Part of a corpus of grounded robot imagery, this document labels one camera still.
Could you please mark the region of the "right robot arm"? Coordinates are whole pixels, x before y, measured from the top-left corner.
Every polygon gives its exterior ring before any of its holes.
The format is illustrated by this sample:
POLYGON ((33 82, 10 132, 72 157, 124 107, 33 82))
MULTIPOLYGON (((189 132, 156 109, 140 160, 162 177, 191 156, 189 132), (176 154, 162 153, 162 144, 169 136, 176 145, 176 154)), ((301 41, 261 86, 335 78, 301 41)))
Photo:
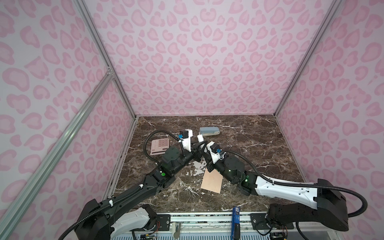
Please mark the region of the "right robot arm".
POLYGON ((339 232, 349 230, 346 198, 328 181, 319 179, 309 187, 285 181, 277 185, 275 179, 266 181, 255 172, 247 171, 235 156, 207 160, 207 170, 218 171, 245 196, 265 196, 291 201, 289 205, 271 204, 266 220, 274 225, 294 222, 317 222, 339 232))

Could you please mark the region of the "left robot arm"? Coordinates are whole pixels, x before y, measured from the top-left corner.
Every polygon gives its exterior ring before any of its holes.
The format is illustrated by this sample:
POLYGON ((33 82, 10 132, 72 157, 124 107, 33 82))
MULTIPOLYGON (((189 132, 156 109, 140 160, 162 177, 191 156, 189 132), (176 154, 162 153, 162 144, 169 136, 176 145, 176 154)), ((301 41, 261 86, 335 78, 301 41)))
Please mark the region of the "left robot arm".
POLYGON ((116 197, 98 202, 93 199, 84 206, 74 228, 79 240, 109 240, 112 225, 140 202, 168 188, 176 174, 192 161, 200 162, 207 151, 202 147, 180 151, 170 147, 160 163, 142 181, 116 197))

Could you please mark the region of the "white glue stick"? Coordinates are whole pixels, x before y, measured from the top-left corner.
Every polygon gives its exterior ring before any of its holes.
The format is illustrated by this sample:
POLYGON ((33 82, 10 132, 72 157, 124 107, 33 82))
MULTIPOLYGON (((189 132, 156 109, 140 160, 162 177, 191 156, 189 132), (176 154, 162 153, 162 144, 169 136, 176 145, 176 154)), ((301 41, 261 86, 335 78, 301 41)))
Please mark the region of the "white glue stick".
POLYGON ((198 143, 204 143, 205 142, 204 136, 202 134, 197 135, 197 139, 198 139, 198 143))

